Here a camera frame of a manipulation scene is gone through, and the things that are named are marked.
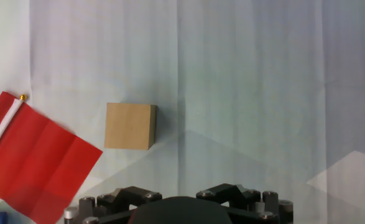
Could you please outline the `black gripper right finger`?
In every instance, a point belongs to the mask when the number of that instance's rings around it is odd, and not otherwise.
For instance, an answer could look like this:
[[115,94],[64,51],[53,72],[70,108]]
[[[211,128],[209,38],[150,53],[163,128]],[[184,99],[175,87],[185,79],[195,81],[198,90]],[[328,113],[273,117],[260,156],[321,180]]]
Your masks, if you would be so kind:
[[293,202],[280,199],[277,192],[246,189],[242,185],[220,184],[196,193],[197,199],[223,205],[232,223],[293,224]]

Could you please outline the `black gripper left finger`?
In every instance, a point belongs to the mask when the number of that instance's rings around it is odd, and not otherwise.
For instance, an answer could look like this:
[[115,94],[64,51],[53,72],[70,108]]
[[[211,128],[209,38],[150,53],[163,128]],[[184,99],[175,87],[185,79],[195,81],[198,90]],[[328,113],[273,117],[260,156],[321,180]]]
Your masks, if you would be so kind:
[[162,200],[162,194],[139,187],[117,188],[97,197],[84,196],[78,205],[64,209],[64,224],[125,224],[134,210],[149,202]]

